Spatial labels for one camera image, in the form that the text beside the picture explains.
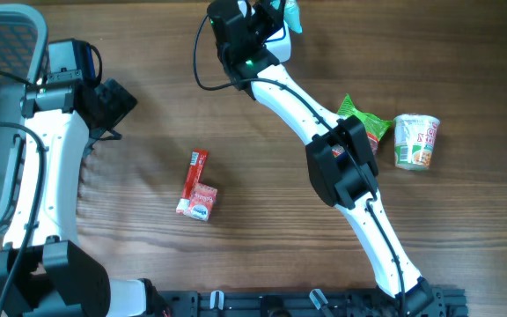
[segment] red package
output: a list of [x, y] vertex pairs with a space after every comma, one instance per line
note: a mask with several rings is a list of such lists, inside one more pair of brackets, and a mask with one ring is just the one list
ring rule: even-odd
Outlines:
[[177, 204], [177, 209], [175, 210], [178, 214], [185, 213], [189, 208], [189, 197], [191, 196], [191, 191], [201, 179], [202, 169], [204, 168], [205, 163], [207, 163], [208, 155], [208, 151], [198, 149], [193, 150], [193, 154], [191, 155], [191, 166], [189, 167], [187, 179], [185, 180], [185, 185], [183, 186], [183, 191], [181, 192], [180, 202]]
[[217, 200], [217, 189], [197, 183], [191, 193], [189, 208], [186, 216], [207, 221], [210, 217], [212, 206]]

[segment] instant noodle cup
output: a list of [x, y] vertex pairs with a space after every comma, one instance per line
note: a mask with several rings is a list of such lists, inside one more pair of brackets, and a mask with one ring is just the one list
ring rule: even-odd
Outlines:
[[414, 171], [430, 168], [439, 119], [423, 114], [401, 114], [394, 121], [394, 164]]

